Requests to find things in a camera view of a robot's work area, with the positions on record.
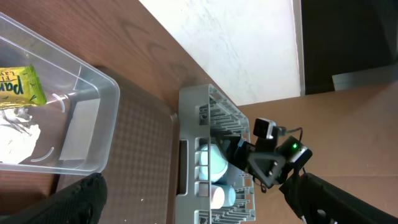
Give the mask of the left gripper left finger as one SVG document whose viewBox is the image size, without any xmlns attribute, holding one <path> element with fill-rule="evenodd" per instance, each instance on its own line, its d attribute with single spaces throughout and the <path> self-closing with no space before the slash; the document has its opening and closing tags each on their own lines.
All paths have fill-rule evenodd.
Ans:
<svg viewBox="0 0 398 224">
<path fill-rule="evenodd" d="M 107 201 L 108 188 L 93 173 L 45 200 L 1 218 L 1 224 L 97 224 Z"/>
</svg>

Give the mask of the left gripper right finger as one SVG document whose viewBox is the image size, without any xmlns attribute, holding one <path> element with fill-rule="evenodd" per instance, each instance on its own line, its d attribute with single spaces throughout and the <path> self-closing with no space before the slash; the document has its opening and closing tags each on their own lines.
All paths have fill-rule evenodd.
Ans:
<svg viewBox="0 0 398 224">
<path fill-rule="evenodd" d="M 311 174 L 292 175 L 279 188 L 304 223 L 397 223 L 394 217 Z"/>
</svg>

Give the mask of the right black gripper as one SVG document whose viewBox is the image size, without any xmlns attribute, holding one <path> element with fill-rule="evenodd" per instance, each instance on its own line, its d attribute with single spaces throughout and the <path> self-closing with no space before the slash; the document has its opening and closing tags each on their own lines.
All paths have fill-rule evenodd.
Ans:
<svg viewBox="0 0 398 224">
<path fill-rule="evenodd" d="M 286 164 L 278 153 L 254 152 L 254 145 L 241 136 L 218 136 L 217 146 L 225 160 L 254 176 L 268 189 L 273 187 Z"/>
</svg>

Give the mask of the light blue cup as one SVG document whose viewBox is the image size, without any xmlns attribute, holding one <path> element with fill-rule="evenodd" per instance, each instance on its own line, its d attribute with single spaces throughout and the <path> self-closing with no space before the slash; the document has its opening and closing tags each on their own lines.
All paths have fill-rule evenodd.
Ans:
<svg viewBox="0 0 398 224">
<path fill-rule="evenodd" d="M 224 207 L 232 207 L 236 200 L 236 192 L 232 185 L 222 185 L 224 191 Z"/>
</svg>

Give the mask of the light blue bowl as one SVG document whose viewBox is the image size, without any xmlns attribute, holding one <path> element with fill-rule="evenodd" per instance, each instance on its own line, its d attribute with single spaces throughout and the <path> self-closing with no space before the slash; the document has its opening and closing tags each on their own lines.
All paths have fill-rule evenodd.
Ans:
<svg viewBox="0 0 398 224">
<path fill-rule="evenodd" d="M 216 144 L 202 145 L 199 157 L 200 180 L 210 180 L 212 183 L 219 181 L 228 170 L 228 161 L 224 159 Z"/>
</svg>

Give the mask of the white napkin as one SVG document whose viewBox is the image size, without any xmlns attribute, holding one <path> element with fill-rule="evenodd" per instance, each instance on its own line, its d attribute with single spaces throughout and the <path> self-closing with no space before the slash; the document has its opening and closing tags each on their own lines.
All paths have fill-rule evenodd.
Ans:
<svg viewBox="0 0 398 224">
<path fill-rule="evenodd" d="M 1 162 L 19 164 L 30 157 L 40 136 L 24 107 L 1 110 Z"/>
</svg>

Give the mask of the green snack wrapper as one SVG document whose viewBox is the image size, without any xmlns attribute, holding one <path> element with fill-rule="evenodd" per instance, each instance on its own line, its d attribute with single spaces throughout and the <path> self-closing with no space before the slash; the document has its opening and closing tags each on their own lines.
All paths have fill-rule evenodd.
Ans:
<svg viewBox="0 0 398 224">
<path fill-rule="evenodd" d="M 1 109 L 46 103 L 47 98 L 33 65 L 1 68 Z"/>
</svg>

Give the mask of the pink cup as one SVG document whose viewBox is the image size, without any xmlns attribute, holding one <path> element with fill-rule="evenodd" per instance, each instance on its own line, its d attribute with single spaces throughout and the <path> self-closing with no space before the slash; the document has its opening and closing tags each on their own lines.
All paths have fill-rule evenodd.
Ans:
<svg viewBox="0 0 398 224">
<path fill-rule="evenodd" d="M 210 198 L 211 209 L 220 209 L 224 205 L 224 190 L 220 186 L 211 185 L 209 189 L 208 184 L 199 184 L 198 195 Z"/>
</svg>

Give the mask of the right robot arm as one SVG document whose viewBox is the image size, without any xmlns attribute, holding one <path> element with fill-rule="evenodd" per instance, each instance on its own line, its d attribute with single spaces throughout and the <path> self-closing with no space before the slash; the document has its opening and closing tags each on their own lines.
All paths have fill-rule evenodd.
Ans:
<svg viewBox="0 0 398 224">
<path fill-rule="evenodd" d="M 238 136 L 223 136 L 216 142 L 225 160 L 267 189 L 283 184 L 291 171 L 299 172 L 312 156 L 312 151 L 293 136 L 281 145 L 277 138 L 260 137 L 254 144 Z"/>
</svg>

